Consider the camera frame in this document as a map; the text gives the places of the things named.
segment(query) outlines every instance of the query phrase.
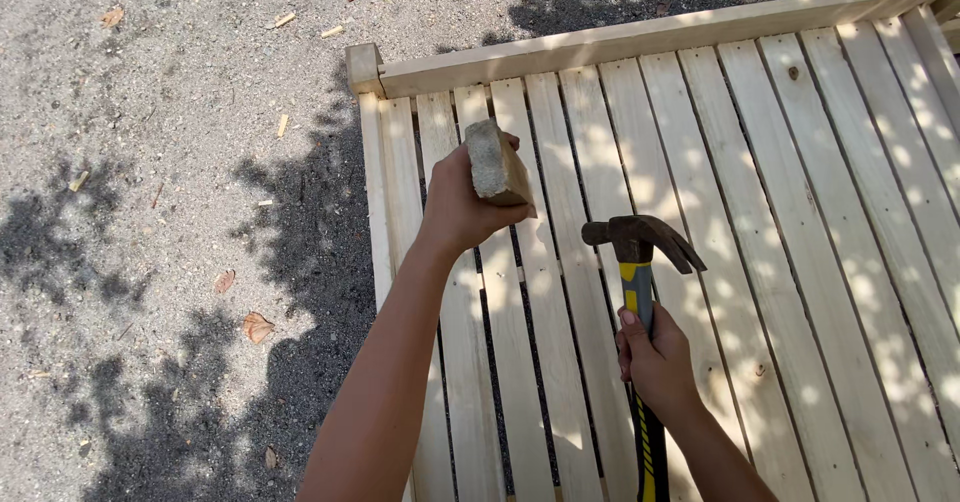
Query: forearm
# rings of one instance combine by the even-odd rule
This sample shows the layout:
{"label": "forearm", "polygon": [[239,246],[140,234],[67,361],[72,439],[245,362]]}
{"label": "forearm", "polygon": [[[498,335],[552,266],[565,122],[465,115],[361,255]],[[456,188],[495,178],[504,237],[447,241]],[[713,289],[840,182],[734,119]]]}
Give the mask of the forearm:
{"label": "forearm", "polygon": [[402,493],[454,259],[420,238],[407,252],[319,429],[297,500],[384,500]]}
{"label": "forearm", "polygon": [[776,502],[757,471],[702,404],[667,427],[705,502]]}

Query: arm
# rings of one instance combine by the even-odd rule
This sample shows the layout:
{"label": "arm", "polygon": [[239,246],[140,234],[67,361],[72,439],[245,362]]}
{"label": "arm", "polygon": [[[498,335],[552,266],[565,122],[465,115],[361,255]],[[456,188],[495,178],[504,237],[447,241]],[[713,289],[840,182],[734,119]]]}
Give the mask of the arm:
{"label": "arm", "polygon": [[683,452],[693,481],[706,502],[776,502],[761,476],[723,432],[704,406],[693,381],[690,343],[677,322],[654,304],[653,338],[640,319],[620,308],[622,329],[616,334],[620,373]]}
{"label": "arm", "polygon": [[434,166],[419,232],[319,428],[298,502],[400,500],[450,269],[464,251],[530,211],[476,195],[465,145]]}

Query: dirt ground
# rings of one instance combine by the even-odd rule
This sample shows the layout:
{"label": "dirt ground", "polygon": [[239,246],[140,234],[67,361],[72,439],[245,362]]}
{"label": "dirt ground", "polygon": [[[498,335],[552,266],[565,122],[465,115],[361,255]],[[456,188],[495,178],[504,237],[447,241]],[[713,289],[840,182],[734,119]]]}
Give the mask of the dirt ground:
{"label": "dirt ground", "polygon": [[375,315],[343,47],[761,1],[0,0],[0,500],[293,498]]}

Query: claw hammer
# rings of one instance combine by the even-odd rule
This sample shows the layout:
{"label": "claw hammer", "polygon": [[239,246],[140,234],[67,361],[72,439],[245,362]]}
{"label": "claw hammer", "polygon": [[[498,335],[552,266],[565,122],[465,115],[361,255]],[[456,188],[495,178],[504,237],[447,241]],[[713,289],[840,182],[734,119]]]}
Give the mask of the claw hammer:
{"label": "claw hammer", "polygon": [[[580,233],[589,246],[613,244],[620,267],[624,303],[639,316],[648,336],[653,335],[653,272],[650,263],[654,248],[662,251],[681,274],[692,273],[691,264],[700,272],[707,270],[690,243],[670,225],[652,215],[631,214],[615,216],[607,222],[588,222]],[[633,385],[630,385],[630,415],[636,460],[642,466],[636,500],[668,502],[664,424],[643,403]]]}

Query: wooden slat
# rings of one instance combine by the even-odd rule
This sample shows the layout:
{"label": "wooden slat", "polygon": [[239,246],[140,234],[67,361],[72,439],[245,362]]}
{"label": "wooden slat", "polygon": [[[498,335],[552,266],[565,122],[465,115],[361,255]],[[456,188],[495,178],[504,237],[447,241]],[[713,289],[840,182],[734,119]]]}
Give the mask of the wooden slat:
{"label": "wooden slat", "polygon": [[[810,477],[680,66],[672,53],[646,56],[640,64],[663,146],[647,148],[636,161],[647,167],[662,163],[659,166],[665,169],[669,159],[691,245],[706,264],[702,280],[753,463],[780,501],[810,501]],[[620,148],[624,148],[622,137]],[[640,211],[642,191],[636,187],[638,183],[630,182],[633,201]]]}
{"label": "wooden slat", "polygon": [[[662,219],[687,237],[637,60],[602,64],[600,75],[623,167],[630,182],[634,210],[641,215]],[[670,311],[690,342],[693,375],[703,403],[730,439],[746,453],[714,324],[697,273],[679,273],[658,249],[654,250],[653,272],[660,303]],[[669,439],[667,447],[672,448],[671,453],[677,456],[669,459],[670,496],[678,500],[701,499],[676,443]]]}
{"label": "wooden slat", "polygon": [[[526,275],[527,297],[530,301],[536,353],[543,377],[543,392],[549,411],[553,446],[557,454],[560,487],[567,500],[600,502],[603,493],[591,442],[587,404],[573,346],[560,265],[554,250],[544,191],[537,171],[534,141],[523,97],[523,82],[519,78],[501,80],[491,83],[490,90],[498,126],[520,139],[517,153],[529,171],[530,190],[536,207],[536,218],[526,218],[516,224],[516,239]],[[544,439],[541,431],[533,432],[540,436],[540,441]],[[514,478],[519,473],[515,463],[520,455],[511,444],[510,463],[513,465]],[[517,499],[526,499],[521,496],[519,488]]]}
{"label": "wooden slat", "polygon": [[960,132],[960,66],[957,66],[954,52],[940,25],[927,5],[907,11],[903,15],[903,25],[910,32],[930,81],[953,121],[954,132]]}
{"label": "wooden slat", "polygon": [[557,75],[553,72],[531,74],[526,76],[525,82],[606,490],[610,500],[636,499],[640,478],[633,421],[624,385],[619,378],[610,310],[597,275],[596,255],[580,237],[580,228],[587,221],[587,215],[570,149]]}
{"label": "wooden slat", "polygon": [[[944,483],[944,479],[953,479],[951,476],[956,477],[956,474],[943,475],[944,471],[938,469],[937,462],[930,461],[934,455],[925,447],[925,439],[940,428],[936,417],[904,412],[907,404],[903,402],[906,397],[905,373],[919,374],[923,370],[912,346],[895,351],[890,346],[892,343],[909,344],[910,334],[890,275],[883,264],[881,251],[814,87],[804,53],[793,34],[766,37],[758,42],[810,181],[818,194],[823,217],[846,274],[846,283],[870,343],[885,394],[891,406],[901,411],[894,417],[895,425],[918,493],[928,494],[921,497],[922,500],[943,499],[933,493],[944,493],[951,484]],[[791,68],[796,69],[796,79],[790,73]],[[915,382],[924,384],[923,376],[919,376]],[[915,385],[913,390],[914,393],[927,392],[922,385]],[[859,454],[857,457],[861,468],[864,468],[864,458]],[[894,457],[882,456],[877,452],[875,458]]]}
{"label": "wooden slat", "polygon": [[[899,301],[911,322],[926,375],[940,397],[940,415],[946,434],[960,440],[960,400],[952,387],[952,381],[960,378],[960,364],[956,361],[960,357],[960,342],[906,202],[834,29],[805,31],[801,38],[847,164],[860,188],[863,207],[886,257]],[[914,429],[915,439],[910,439],[910,434],[900,427],[907,459],[920,460],[920,454],[927,454],[928,469],[922,472],[923,476],[918,476],[913,467],[919,498],[949,499],[960,492],[956,485],[958,476],[950,447],[936,414],[932,413],[933,399],[925,373],[914,363],[911,338],[904,336],[903,331],[877,333],[882,339],[883,352],[875,345],[874,357],[887,383],[887,398],[894,417],[898,422],[909,422]],[[895,385],[887,382],[891,378]]]}
{"label": "wooden slat", "polygon": [[[376,311],[379,313],[383,302],[387,300],[390,287],[393,285],[397,268],[393,265],[390,253],[390,231],[387,221],[387,201],[384,191],[386,170],[383,164],[383,143],[380,128],[380,105],[375,93],[367,92],[357,95],[360,103],[360,129],[363,135],[364,173],[366,174],[366,207],[369,219],[370,260],[373,262],[373,287],[376,298]],[[440,357],[434,343],[434,353],[430,363],[431,372],[434,365],[439,368]],[[427,383],[427,398],[431,396],[431,384]],[[440,388],[440,403],[443,404],[443,388]],[[431,412],[432,407],[424,406],[424,416]],[[412,502],[414,498],[413,470],[403,489],[403,502]]]}
{"label": "wooden slat", "polygon": [[[457,148],[450,93],[441,91],[420,98],[417,119],[421,125],[423,170],[429,186],[433,166]],[[425,122],[432,124],[424,128]],[[506,487],[480,288],[474,251],[469,250],[454,263],[439,308],[450,435],[460,499],[502,501],[506,498]],[[420,478],[414,474],[414,479],[417,500],[423,501]],[[437,499],[450,500],[449,497]]]}
{"label": "wooden slat", "polygon": [[930,0],[774,0],[584,29],[386,63],[391,98],[859,20],[895,17]]}
{"label": "wooden slat", "polygon": [[837,31],[893,161],[900,189],[913,210],[953,322],[960,325],[960,225],[950,197],[873,25],[858,22],[837,26]]}
{"label": "wooden slat", "polygon": [[[460,136],[471,124],[486,120],[483,86],[456,88]],[[544,415],[540,407],[533,353],[521,299],[521,282],[510,229],[501,228],[480,243],[486,286],[486,312],[493,340],[503,423],[510,448],[513,487],[519,500],[553,500],[553,480],[546,451]]]}
{"label": "wooden slat", "polygon": [[875,20],[873,27],[913,109],[914,119],[940,170],[950,200],[954,207],[960,207],[960,141],[940,95],[930,83],[917,47],[898,17]]}
{"label": "wooden slat", "polygon": [[800,445],[821,501],[865,500],[804,305],[714,51],[683,67],[754,296],[773,346]]}
{"label": "wooden slat", "polygon": [[[620,153],[614,130],[607,117],[607,105],[595,66],[569,68],[559,73],[566,110],[570,116],[573,144],[586,197],[586,207],[593,221],[608,221],[611,217],[632,215],[630,193],[620,164]],[[606,280],[611,312],[623,305],[623,287],[617,254],[610,243],[598,247],[600,264]],[[619,328],[620,320],[614,323]]]}
{"label": "wooden slat", "polygon": [[906,463],[857,314],[761,56],[753,41],[721,44],[718,50],[831,373],[867,494],[870,500],[910,500],[914,494]]}

